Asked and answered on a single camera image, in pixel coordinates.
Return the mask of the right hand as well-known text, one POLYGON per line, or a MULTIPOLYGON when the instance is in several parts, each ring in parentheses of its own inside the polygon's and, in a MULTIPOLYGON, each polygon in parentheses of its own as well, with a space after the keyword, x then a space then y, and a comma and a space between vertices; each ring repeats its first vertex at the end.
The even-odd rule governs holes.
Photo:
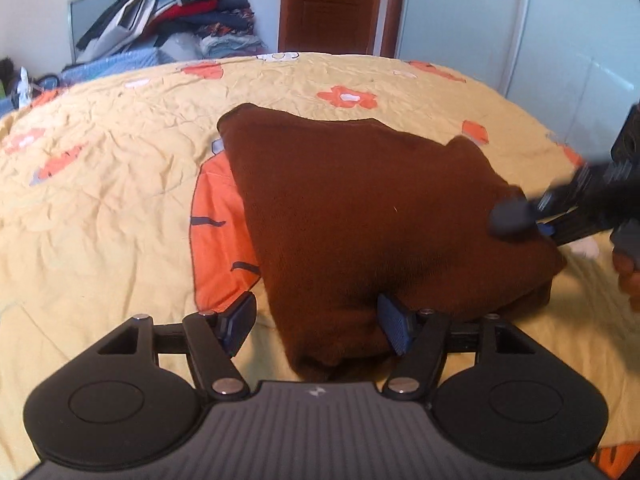
POLYGON ((612 263, 618 274, 618 287, 628 297, 631 310, 640 311, 640 272, 634 260, 618 250, 614 250, 612 263))

